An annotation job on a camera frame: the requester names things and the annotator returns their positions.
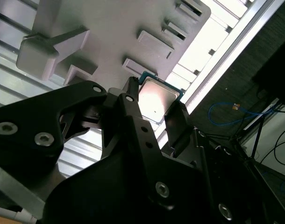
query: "gray metal plate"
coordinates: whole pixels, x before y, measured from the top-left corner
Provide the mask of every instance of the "gray metal plate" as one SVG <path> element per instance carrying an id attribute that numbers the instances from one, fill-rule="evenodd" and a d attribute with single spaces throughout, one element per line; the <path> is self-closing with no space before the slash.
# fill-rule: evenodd
<path id="1" fill-rule="evenodd" d="M 195 16 L 197 20 L 179 9 L 177 0 L 41 0 L 33 32 L 54 37 L 80 25 L 90 29 L 88 40 L 77 55 L 98 66 L 90 79 L 105 89 L 122 88 L 133 76 L 122 66 L 126 58 L 165 80 L 211 13 L 198 0 L 188 2 L 202 12 Z M 169 21 L 187 33 L 184 41 L 162 31 Z M 152 46 L 145 45 L 149 41 L 138 41 L 143 30 L 160 41 L 158 49 L 157 41 L 151 41 Z M 174 50 L 168 57 L 162 42 L 169 46 L 167 51 Z M 64 77 L 66 72 L 59 64 L 56 73 Z"/>

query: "round hole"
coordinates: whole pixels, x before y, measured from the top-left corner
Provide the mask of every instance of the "round hole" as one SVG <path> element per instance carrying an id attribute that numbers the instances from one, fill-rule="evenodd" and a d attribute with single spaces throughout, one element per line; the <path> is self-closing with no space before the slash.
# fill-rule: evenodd
<path id="1" fill-rule="evenodd" d="M 40 140 L 47 142 L 47 141 L 49 141 L 49 137 L 47 135 L 43 135 L 40 137 Z"/>
<path id="2" fill-rule="evenodd" d="M 93 87 L 93 90 L 95 90 L 96 92 L 102 92 L 102 89 L 100 89 L 100 88 L 97 87 L 97 86 L 94 86 L 94 87 Z"/>
<path id="3" fill-rule="evenodd" d="M 170 195 L 170 190 L 165 183 L 157 182 L 155 188 L 161 197 L 167 198 Z"/>
<path id="4" fill-rule="evenodd" d="M 130 97 L 130 96 L 126 96 L 126 100 L 128 100 L 128 101 L 130 101 L 130 102 L 133 102 L 133 99 L 132 99 L 132 97 Z"/>
<path id="5" fill-rule="evenodd" d="M 143 132 L 148 132 L 148 129 L 146 127 L 141 127 Z"/>
<path id="6" fill-rule="evenodd" d="M 230 210 L 222 203 L 218 205 L 219 212 L 228 220 L 231 221 L 233 219 L 232 213 Z"/>
<path id="7" fill-rule="evenodd" d="M 147 146 L 148 148 L 153 148 L 152 143 L 149 143 L 149 142 L 146 142 L 146 146 Z"/>

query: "screw hole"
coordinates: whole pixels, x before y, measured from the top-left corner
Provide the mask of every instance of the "screw hole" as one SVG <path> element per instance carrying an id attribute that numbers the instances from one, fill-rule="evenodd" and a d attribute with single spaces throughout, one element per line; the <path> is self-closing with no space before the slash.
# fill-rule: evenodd
<path id="1" fill-rule="evenodd" d="M 44 141 L 44 142 L 47 142 L 47 141 L 49 141 L 49 137 L 47 135 L 43 135 L 43 136 L 40 137 L 40 140 Z"/>
<path id="2" fill-rule="evenodd" d="M 93 87 L 93 90 L 95 90 L 96 92 L 102 92 L 102 89 L 100 89 L 100 88 L 97 87 L 97 86 L 94 86 L 94 87 Z"/>
<path id="3" fill-rule="evenodd" d="M 2 126 L 2 130 L 6 132 L 10 132 L 13 130 L 13 128 L 10 125 L 4 125 Z"/>
<path id="4" fill-rule="evenodd" d="M 133 102 L 133 99 L 132 99 L 132 97 L 130 97 L 130 96 L 126 96 L 126 100 L 128 100 L 128 101 L 130 101 L 130 102 Z"/>
<path id="5" fill-rule="evenodd" d="M 149 142 L 146 142 L 146 146 L 147 146 L 148 148 L 153 148 L 152 143 L 149 143 Z"/>
<path id="6" fill-rule="evenodd" d="M 143 132 L 148 132 L 148 129 L 146 127 L 141 127 Z"/>

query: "black plastic part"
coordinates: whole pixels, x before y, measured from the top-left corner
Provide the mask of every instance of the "black plastic part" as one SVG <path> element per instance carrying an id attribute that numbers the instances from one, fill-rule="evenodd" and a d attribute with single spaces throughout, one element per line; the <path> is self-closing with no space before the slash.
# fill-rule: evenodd
<path id="1" fill-rule="evenodd" d="M 138 78 L 130 77 L 126 82 L 123 90 L 138 101 L 138 93 L 139 93 L 138 87 L 139 87 Z"/>
<path id="2" fill-rule="evenodd" d="M 102 91 L 94 91 L 95 86 Z M 18 131 L 12 135 L 0 135 L 0 166 L 19 165 L 28 170 L 32 167 L 34 172 L 53 168 L 65 140 L 88 130 L 80 125 L 80 121 L 75 123 L 77 114 L 88 105 L 102 104 L 106 96 L 100 85 L 85 81 L 1 107 L 0 122 L 12 122 L 18 126 Z M 70 113 L 69 119 L 62 117 L 66 113 Z M 72 133 L 66 138 L 71 126 Z M 35 136 L 41 132 L 54 137 L 51 146 L 35 143 Z"/>
<path id="3" fill-rule="evenodd" d="M 163 223 L 203 223 L 211 218 L 197 216 L 208 210 L 200 172 L 161 154 L 151 124 L 127 96 L 120 94 L 114 104 L 116 132 L 107 139 L 106 156 L 56 187 L 43 223 L 141 223 L 150 216 Z M 110 126 L 102 124 L 106 133 Z M 167 198 L 157 193 L 157 182 L 168 187 Z"/>

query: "black cable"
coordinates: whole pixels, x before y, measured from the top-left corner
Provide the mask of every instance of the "black cable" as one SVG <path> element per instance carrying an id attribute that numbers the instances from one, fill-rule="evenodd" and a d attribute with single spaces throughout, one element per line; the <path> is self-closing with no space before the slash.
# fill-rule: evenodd
<path id="1" fill-rule="evenodd" d="M 282 137 L 282 135 L 284 133 L 285 133 L 285 130 L 281 133 L 281 135 L 279 136 L 277 142 L 275 143 L 273 154 L 274 154 L 274 158 L 276 159 L 276 161 L 278 161 L 278 163 L 280 163 L 280 164 L 285 166 L 285 163 L 282 163 L 280 160 L 278 160 L 277 155 L 276 155 L 276 148 L 277 148 L 278 141 L 279 141 L 279 139 Z"/>
<path id="2" fill-rule="evenodd" d="M 279 146 L 281 146 L 281 145 L 283 145 L 283 144 L 285 144 L 285 141 L 282 142 L 282 143 L 280 143 L 277 147 L 279 147 Z M 273 151 L 274 149 L 275 149 L 275 147 L 274 147 L 272 150 L 270 150 L 269 153 L 267 153 L 266 156 L 264 156 L 264 158 L 263 158 L 263 159 L 261 160 L 261 162 L 260 162 L 261 164 L 262 164 L 263 160 L 266 159 L 266 157 L 267 157 L 270 153 L 272 153 L 272 151 Z"/>

